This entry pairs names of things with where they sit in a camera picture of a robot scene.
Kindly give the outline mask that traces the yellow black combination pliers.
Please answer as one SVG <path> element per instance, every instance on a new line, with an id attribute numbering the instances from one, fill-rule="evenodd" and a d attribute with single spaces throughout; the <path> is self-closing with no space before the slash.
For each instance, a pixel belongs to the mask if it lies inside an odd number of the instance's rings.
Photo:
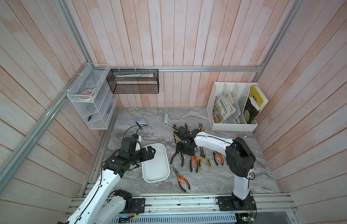
<path id="1" fill-rule="evenodd" d="M 178 143 L 178 139 L 177 139 L 177 135 L 176 135 L 177 127 L 175 124 L 173 124 L 172 128 L 173 128 L 174 140 L 175 140 L 175 143 L 177 144 Z"/>

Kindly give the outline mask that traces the white plastic storage box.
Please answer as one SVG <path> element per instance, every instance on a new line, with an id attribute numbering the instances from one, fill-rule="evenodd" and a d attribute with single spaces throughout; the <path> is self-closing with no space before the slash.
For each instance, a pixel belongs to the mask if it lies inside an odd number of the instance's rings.
<path id="1" fill-rule="evenodd" d="M 143 179 L 148 183 L 166 180 L 170 175 L 170 167 L 166 147 L 161 143 L 146 145 L 156 150 L 154 158 L 141 163 Z"/>

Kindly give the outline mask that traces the orange long nose pliers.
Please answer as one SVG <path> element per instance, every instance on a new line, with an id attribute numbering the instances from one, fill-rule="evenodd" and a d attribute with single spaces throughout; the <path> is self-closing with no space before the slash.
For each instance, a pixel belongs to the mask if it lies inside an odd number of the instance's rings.
<path id="1" fill-rule="evenodd" d="M 187 191 L 187 190 L 184 188 L 184 186 L 183 186 L 182 183 L 185 183 L 186 186 L 187 186 L 187 188 L 188 188 L 188 189 L 191 189 L 189 182 L 184 178 L 184 176 L 182 176 L 182 175 L 178 172 L 178 170 L 177 170 L 175 167 L 173 167 L 173 171 L 174 171 L 174 173 L 175 173 L 176 176 L 177 176 L 177 180 L 178 180 L 179 187 L 181 188 L 181 190 L 184 191 L 184 192 Z"/>

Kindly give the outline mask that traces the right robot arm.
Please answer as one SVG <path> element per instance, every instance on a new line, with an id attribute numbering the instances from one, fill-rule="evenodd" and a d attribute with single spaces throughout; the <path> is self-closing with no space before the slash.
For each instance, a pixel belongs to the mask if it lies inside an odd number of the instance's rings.
<path id="1" fill-rule="evenodd" d="M 208 148 L 214 153 L 225 156 L 228 166 L 234 174 L 232 200 L 242 203 L 249 197 L 251 193 L 249 189 L 250 174 L 256 157 L 242 138 L 220 138 L 204 132 L 202 128 L 189 131 L 185 127 L 175 128 L 174 136 L 179 139 L 177 142 L 179 152 L 193 157 L 195 162 L 198 162 L 195 155 L 197 148 Z"/>

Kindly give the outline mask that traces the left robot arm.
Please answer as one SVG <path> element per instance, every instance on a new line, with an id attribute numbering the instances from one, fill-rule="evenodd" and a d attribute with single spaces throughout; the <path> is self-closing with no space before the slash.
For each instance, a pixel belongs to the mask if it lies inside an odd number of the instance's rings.
<path id="1" fill-rule="evenodd" d="M 117 190 L 110 203 L 106 206 L 103 204 L 132 165 L 139 167 L 139 163 L 152 160 L 155 154 L 155 148 L 142 147 L 138 138 L 124 138 L 120 149 L 103 163 L 101 174 L 92 190 L 65 223 L 109 224 L 119 213 L 132 212 L 131 194 L 125 190 Z"/>

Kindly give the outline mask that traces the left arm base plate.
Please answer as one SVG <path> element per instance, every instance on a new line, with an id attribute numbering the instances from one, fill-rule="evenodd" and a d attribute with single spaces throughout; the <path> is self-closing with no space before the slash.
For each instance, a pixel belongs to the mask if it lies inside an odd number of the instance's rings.
<path id="1" fill-rule="evenodd" d="M 145 198 L 130 198 L 126 200 L 123 213 L 141 214 L 145 212 Z"/>

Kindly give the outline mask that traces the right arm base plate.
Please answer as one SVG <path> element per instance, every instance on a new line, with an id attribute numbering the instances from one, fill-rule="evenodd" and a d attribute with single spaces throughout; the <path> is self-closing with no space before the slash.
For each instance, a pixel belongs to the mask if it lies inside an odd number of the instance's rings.
<path id="1" fill-rule="evenodd" d="M 220 211 L 256 211 L 257 205 L 252 194 L 244 200 L 234 194 L 231 196 L 216 197 L 216 203 Z"/>

